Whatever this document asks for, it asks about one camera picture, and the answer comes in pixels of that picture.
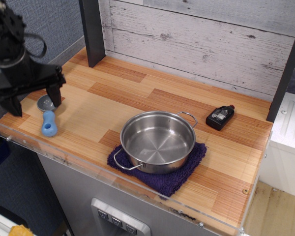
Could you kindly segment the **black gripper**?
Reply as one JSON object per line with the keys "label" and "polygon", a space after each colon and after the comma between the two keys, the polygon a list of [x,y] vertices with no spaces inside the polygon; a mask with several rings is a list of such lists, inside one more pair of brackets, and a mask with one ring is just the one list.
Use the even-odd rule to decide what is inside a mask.
{"label": "black gripper", "polygon": [[53,105],[61,105],[60,88],[66,83],[62,67],[35,62],[27,53],[14,60],[0,61],[0,106],[16,117],[22,116],[17,95],[45,89]]}

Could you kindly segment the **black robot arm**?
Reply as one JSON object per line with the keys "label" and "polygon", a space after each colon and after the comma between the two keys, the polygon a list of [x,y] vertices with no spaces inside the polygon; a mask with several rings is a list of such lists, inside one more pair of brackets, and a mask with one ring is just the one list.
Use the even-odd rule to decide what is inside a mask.
{"label": "black robot arm", "polygon": [[22,116],[18,96],[45,89],[52,103],[61,105],[60,88],[65,84],[62,68],[41,64],[25,48],[26,24],[0,0],[0,105],[14,116]]}

